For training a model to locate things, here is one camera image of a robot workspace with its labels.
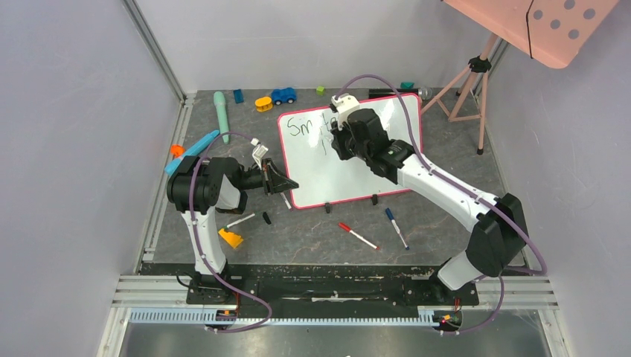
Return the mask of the black marker cap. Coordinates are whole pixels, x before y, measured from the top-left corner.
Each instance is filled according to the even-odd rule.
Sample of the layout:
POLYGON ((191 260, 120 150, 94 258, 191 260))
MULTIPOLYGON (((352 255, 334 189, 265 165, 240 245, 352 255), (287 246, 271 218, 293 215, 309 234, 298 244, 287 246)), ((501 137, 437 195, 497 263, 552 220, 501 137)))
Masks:
POLYGON ((269 215, 267 212, 263 212, 262 213, 262 217, 264 219, 264 221, 266 222, 267 225, 271 225, 272 224, 272 220, 270 219, 269 215))

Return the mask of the pink framed whiteboard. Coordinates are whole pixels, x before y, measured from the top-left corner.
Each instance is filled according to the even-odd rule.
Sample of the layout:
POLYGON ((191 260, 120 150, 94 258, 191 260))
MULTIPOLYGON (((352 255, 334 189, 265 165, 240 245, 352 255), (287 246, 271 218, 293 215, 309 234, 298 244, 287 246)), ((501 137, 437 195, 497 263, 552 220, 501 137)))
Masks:
MULTIPOLYGON (((422 143, 420 112, 422 101, 416 94, 363 100, 362 109, 372 109, 390 139, 409 142, 404 109, 408 110, 414 139, 422 143)), ((299 183, 290 191, 291 203, 298 209, 314 208, 358 199, 404 192, 386 178, 374 175, 359 158, 339 159, 332 149, 330 125, 338 115, 328 107, 287 112, 278 118, 278 131, 287 176, 299 183)))

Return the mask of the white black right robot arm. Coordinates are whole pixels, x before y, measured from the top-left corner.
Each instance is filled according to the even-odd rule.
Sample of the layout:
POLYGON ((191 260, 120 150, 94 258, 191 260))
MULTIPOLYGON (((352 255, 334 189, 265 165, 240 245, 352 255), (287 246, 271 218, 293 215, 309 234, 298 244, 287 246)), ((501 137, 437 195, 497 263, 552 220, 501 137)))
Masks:
POLYGON ((451 302, 480 276, 498 277, 525 247, 525 217, 515 196, 477 190, 431 164, 409 142, 389 138, 373 109, 333 122, 330 132, 341 160, 363 160, 373 174, 420 194, 470 232, 464 251, 432 275, 429 291, 438 303, 451 302))

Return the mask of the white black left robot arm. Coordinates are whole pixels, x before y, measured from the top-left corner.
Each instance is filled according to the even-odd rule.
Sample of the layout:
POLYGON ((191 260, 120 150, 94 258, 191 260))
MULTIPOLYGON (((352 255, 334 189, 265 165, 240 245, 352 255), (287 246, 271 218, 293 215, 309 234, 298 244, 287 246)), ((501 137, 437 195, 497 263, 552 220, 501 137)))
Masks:
POLYGON ((205 161, 186 156, 167 182, 167 199, 175 205, 188 227, 195 254, 193 292, 205 292, 216 303, 234 293, 233 282, 222 275, 227 258, 220 245, 216 214, 242 214, 248 190, 261 188, 266 195, 299 188, 270 158, 244 167, 236 158, 213 157, 205 161))

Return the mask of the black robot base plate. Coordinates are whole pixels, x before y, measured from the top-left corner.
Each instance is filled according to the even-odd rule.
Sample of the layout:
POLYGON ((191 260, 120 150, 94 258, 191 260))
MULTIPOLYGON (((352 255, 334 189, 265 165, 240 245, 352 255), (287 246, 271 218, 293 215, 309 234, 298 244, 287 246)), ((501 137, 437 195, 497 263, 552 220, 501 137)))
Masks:
POLYGON ((195 273, 190 305, 235 305, 240 318, 412 318, 419 306, 479 304, 474 283, 451 291, 434 266, 229 264, 221 278, 195 273))

